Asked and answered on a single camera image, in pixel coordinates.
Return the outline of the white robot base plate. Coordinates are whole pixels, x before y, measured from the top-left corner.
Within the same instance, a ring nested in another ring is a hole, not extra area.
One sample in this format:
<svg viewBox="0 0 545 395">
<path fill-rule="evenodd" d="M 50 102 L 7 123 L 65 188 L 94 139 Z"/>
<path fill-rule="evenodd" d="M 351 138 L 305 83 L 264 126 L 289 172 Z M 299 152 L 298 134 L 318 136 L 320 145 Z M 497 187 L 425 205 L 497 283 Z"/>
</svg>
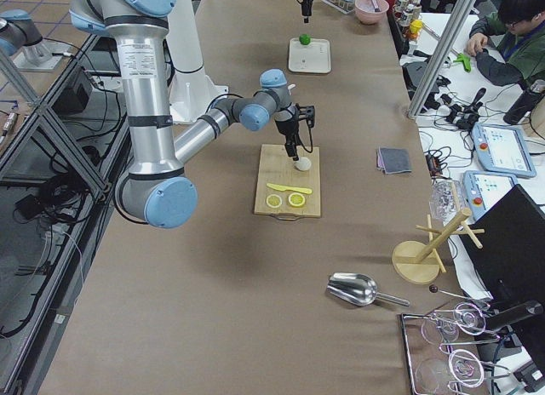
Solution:
<svg viewBox="0 0 545 395">
<path fill-rule="evenodd" d="M 220 94 L 226 94 L 226 85 L 204 83 L 176 84 L 170 92 L 170 114 L 174 124 L 191 125 L 206 113 L 210 102 Z"/>
</svg>

